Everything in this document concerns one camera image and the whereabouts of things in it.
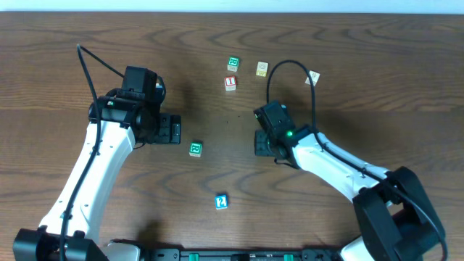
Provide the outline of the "red letter I block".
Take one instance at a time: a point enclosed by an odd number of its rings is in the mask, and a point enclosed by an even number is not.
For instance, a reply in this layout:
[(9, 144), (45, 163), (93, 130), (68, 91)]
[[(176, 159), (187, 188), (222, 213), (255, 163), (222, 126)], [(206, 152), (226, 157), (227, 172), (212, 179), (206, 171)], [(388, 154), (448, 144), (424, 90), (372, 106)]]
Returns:
[(226, 91), (235, 91), (237, 86), (236, 77), (234, 75), (225, 77), (224, 85)]

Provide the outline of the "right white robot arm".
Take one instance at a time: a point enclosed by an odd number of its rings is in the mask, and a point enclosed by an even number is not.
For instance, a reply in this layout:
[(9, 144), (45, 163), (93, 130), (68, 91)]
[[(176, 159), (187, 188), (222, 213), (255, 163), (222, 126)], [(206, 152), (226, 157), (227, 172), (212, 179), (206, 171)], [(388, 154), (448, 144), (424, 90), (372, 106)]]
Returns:
[(360, 236), (339, 250), (339, 260), (422, 260), (436, 245), (448, 259), (442, 222), (412, 170), (362, 161), (307, 127), (280, 137), (257, 130), (254, 151), (318, 176), (353, 204)]

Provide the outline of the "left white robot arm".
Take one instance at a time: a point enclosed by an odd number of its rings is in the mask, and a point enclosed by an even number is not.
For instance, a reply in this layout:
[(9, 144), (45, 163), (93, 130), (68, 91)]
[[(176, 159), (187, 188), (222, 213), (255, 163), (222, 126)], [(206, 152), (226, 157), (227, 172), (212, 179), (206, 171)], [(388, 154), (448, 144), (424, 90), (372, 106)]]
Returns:
[(116, 88), (94, 99), (79, 158), (58, 199), (35, 230), (22, 228), (16, 260), (148, 260), (140, 244), (97, 245), (103, 213), (129, 154), (145, 144), (179, 144), (181, 118), (161, 113), (166, 88)]

